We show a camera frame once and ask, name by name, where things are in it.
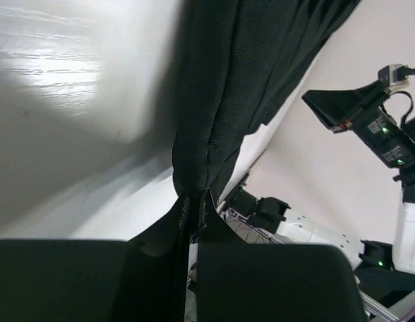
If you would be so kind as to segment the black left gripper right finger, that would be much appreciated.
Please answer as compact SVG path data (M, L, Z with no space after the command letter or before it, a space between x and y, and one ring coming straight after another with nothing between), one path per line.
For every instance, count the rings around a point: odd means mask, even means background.
M366 321L350 263L334 246L249 244L212 231L223 224L200 199L199 321Z

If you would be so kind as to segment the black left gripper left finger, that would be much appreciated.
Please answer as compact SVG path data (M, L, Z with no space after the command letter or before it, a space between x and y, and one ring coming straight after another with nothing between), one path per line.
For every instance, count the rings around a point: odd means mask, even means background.
M129 241L0 240L0 321L182 321L189 208Z

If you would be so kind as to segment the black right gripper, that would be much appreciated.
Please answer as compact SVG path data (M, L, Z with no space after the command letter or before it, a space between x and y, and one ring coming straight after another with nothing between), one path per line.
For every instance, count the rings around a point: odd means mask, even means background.
M378 117L381 117L378 131L385 127L388 128L386 132L394 133L398 125L383 106L390 96L390 90L377 80L353 90L309 90L303 94L302 100L333 133L356 132L357 127L368 126Z

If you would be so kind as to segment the black pleated skirt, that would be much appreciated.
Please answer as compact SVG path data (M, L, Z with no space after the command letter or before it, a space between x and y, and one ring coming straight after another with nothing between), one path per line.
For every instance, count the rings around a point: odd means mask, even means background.
M180 30L178 194L219 197L245 136L268 124L356 1L191 1Z

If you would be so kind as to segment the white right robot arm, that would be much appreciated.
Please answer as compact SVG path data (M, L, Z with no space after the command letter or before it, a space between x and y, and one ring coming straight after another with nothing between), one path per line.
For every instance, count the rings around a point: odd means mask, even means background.
M335 134L351 133L375 156L343 158L333 165L336 146L324 144L326 158L310 171L308 192L319 198L324 219L315 221L301 206L255 198L245 189L231 193L225 221L246 240L271 244L336 246L365 288L404 292L383 308L364 298L376 321L415 321L415 115L394 119L385 107L403 87L380 81L354 90L309 90L303 101Z

